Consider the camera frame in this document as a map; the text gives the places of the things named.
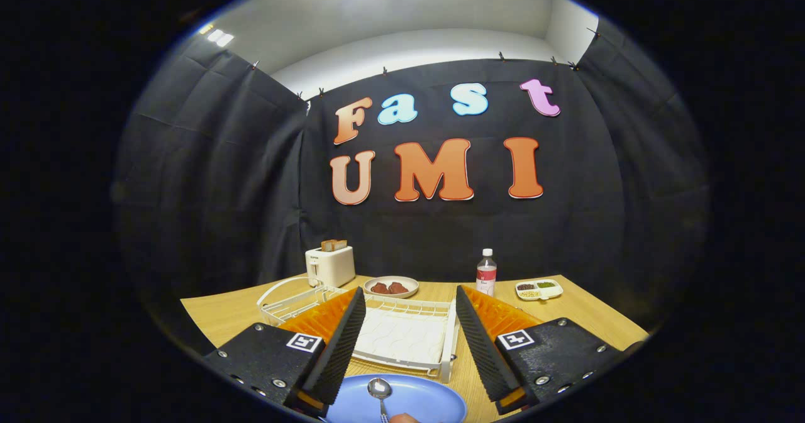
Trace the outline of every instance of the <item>plate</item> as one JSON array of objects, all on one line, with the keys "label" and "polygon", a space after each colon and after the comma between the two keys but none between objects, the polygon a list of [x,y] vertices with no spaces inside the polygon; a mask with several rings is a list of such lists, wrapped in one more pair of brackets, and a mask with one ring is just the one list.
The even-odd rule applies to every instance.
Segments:
[{"label": "plate", "polygon": [[[548,288],[540,288],[539,286],[537,286],[538,283],[546,283],[546,282],[552,283],[553,286]],[[523,289],[523,291],[520,291],[519,289],[517,289],[517,286],[520,285],[534,285],[534,289]],[[517,292],[517,297],[523,300],[537,300],[537,299],[548,300],[552,297],[557,297],[558,295],[560,295],[562,292],[564,292],[564,289],[562,289],[562,286],[558,282],[556,282],[556,280],[543,278],[538,280],[529,280],[528,282],[517,283],[517,285],[514,286],[514,291]],[[538,292],[539,295],[536,297],[526,297],[523,295],[524,292],[529,291]]]},{"label": "plate", "polygon": [[[383,285],[388,288],[391,286],[391,283],[399,282],[400,285],[405,286],[408,292],[400,292],[400,294],[380,294],[379,292],[372,292],[372,287],[377,285],[377,283],[383,283]],[[414,293],[419,289],[419,282],[412,278],[408,277],[400,277],[400,276],[385,276],[385,277],[377,277],[371,280],[366,280],[366,283],[363,283],[363,290],[366,294],[374,294],[374,296],[384,296],[384,297],[394,297],[397,299],[403,299],[405,297],[413,296]]]},{"label": "plate", "polygon": [[461,423],[467,416],[467,403],[441,383],[413,375],[351,375],[344,378],[336,402],[322,420],[327,423],[366,423],[380,421],[380,400],[366,389],[375,377],[391,385],[391,395],[383,400],[389,418],[408,414],[420,423]]}]

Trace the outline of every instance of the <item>wire rack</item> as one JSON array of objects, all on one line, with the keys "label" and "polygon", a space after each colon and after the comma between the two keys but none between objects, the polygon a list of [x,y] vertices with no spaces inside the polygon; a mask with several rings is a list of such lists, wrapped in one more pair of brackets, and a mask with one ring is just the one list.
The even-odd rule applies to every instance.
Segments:
[{"label": "wire rack", "polygon": [[[258,308],[265,323],[279,326],[302,312],[344,294],[344,289],[320,285],[310,291]],[[397,299],[365,294],[366,316],[353,357],[399,368],[425,371],[448,383],[459,322],[453,302]]]}]

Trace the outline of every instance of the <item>wooden table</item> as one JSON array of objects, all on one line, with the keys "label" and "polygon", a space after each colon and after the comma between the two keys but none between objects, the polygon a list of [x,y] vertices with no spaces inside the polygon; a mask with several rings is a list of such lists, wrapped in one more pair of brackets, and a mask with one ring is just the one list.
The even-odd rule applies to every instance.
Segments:
[{"label": "wooden table", "polygon": [[[352,289],[363,285],[366,280],[373,277],[357,276],[351,282],[341,286],[342,289]],[[529,312],[529,314],[543,321],[551,321],[558,317],[568,317],[583,328],[595,334],[615,348],[626,349],[636,341],[644,340],[648,334],[628,318],[616,312],[615,309],[596,299],[589,292],[562,276],[540,277],[551,278],[560,283],[564,293],[550,300],[520,300],[514,291],[512,282],[498,282],[495,285],[495,297],[503,302],[514,305]],[[235,335],[254,322],[264,322],[258,311],[256,302],[260,296],[273,283],[241,289],[239,291],[224,292],[206,297],[193,297],[182,299],[184,308],[196,322],[198,328],[209,338],[210,342],[218,348],[231,340]],[[455,297],[455,286],[471,285],[475,283],[439,283],[420,282],[419,291],[412,296],[415,300],[432,300],[432,302],[450,302]],[[300,292],[311,289],[307,280],[291,280],[279,288],[274,289],[267,297],[266,302],[276,302]],[[494,403],[489,402],[483,384],[480,382],[475,363],[467,346],[463,332],[458,335],[453,361],[452,377],[446,386],[454,389],[467,403],[466,421],[493,421],[500,420],[507,415],[498,415]],[[434,380],[425,375],[423,371],[393,368],[382,366],[362,360],[352,359],[347,368],[346,375],[361,375],[370,373],[399,373],[417,375]]]}]

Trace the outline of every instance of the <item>ceiling light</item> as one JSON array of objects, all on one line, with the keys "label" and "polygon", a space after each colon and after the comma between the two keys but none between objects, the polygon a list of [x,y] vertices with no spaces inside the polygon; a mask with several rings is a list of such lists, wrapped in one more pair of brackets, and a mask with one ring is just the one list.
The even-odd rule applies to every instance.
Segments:
[{"label": "ceiling light", "polygon": [[224,47],[224,46],[225,46],[225,45],[227,45],[227,43],[229,43],[229,42],[230,42],[230,41],[231,41],[233,38],[234,38],[234,36],[232,36],[232,35],[230,35],[229,33],[227,33],[227,34],[225,34],[224,36],[222,36],[222,37],[221,37],[221,39],[219,39],[219,40],[216,42],[216,44],[217,44],[217,45],[219,45],[219,46],[221,46],[221,47]]},{"label": "ceiling light", "polygon": [[216,30],[213,33],[210,33],[209,36],[207,36],[207,39],[210,41],[218,41],[222,36],[224,36],[223,31]]}]

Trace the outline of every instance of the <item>black curtain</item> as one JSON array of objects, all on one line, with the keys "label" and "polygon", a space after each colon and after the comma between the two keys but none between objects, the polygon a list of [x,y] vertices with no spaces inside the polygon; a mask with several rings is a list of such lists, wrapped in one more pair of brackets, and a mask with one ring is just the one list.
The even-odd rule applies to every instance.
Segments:
[{"label": "black curtain", "polygon": [[[498,279],[564,274],[646,328],[684,279],[706,225],[707,185],[690,115],[652,61],[605,19],[578,70],[532,60],[461,60],[378,75],[308,102],[206,40],[170,56],[132,110],[112,194],[123,252],[150,300],[217,294],[305,271],[304,252],[347,239],[356,272],[471,282],[483,248]],[[552,88],[542,116],[519,85]],[[489,108],[452,111],[452,86],[485,86]],[[414,96],[417,117],[377,122],[380,104]],[[336,110],[363,97],[358,136],[334,145]],[[531,137],[538,199],[508,195],[503,141]],[[431,160],[471,142],[474,198],[397,202],[394,147]],[[334,200],[330,160],[375,151],[370,196]],[[174,314],[181,308],[173,306]]]}]

